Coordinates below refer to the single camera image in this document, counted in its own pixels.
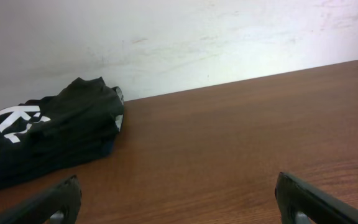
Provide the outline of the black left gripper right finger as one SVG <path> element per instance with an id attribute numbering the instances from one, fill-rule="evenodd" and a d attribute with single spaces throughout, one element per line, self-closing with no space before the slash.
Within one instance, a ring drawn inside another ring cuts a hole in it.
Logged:
<path id="1" fill-rule="evenodd" d="M 358 224 L 358 209 L 286 172 L 278 175 L 275 198 L 283 224 Z"/>

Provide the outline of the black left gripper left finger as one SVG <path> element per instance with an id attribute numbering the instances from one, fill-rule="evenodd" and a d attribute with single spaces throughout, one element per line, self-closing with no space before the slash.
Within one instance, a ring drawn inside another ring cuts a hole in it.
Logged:
<path id="1" fill-rule="evenodd" d="M 0 213 L 0 224 L 74 224 L 81 207 L 81 187 L 76 175 Z"/>

